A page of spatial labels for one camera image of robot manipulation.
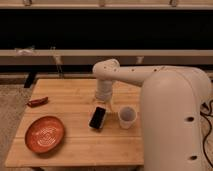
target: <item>white cup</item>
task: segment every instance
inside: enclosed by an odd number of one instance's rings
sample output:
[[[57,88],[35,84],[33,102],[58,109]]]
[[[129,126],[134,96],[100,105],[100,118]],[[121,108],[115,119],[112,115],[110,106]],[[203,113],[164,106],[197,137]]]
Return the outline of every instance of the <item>white cup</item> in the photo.
[[[120,109],[118,118],[121,128],[128,129],[136,121],[137,114],[133,108],[126,106]]]

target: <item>wooden table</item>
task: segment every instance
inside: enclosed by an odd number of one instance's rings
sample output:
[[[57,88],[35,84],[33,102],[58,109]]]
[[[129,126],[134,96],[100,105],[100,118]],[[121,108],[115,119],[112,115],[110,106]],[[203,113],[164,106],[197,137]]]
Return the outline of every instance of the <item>wooden table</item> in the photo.
[[[129,129],[119,126],[117,111],[130,105],[138,111],[140,88],[116,82],[112,108],[101,132],[88,123],[97,106],[94,101],[95,79],[40,79],[31,99],[49,97],[49,103],[26,107],[9,154],[6,167],[117,166],[143,165],[140,116]],[[53,115],[66,128],[63,142],[50,153],[36,155],[24,142],[27,128],[36,119]]]

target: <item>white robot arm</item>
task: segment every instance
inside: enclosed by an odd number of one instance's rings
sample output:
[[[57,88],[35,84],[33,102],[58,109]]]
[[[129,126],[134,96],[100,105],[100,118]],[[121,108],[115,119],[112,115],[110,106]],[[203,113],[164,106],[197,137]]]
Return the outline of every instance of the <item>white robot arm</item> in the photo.
[[[200,106],[211,81],[200,69],[175,66],[120,67],[115,59],[93,67],[96,98],[109,101],[114,81],[141,87],[145,171],[204,171]]]

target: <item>terracotta plate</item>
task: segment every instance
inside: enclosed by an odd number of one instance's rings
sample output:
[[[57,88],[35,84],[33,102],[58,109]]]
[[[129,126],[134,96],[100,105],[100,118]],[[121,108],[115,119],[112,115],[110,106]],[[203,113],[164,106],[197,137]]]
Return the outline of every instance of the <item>terracotta plate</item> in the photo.
[[[64,136],[62,122],[53,116],[34,121],[25,134],[25,144],[35,153],[45,153],[56,147]]]

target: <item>black phone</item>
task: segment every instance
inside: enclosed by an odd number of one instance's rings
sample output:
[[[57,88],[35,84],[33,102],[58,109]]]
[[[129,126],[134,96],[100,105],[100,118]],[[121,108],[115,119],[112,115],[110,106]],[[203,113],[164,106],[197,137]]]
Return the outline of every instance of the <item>black phone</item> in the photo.
[[[103,127],[105,120],[106,109],[101,107],[96,107],[95,112],[90,120],[89,126],[95,129],[100,129]]]

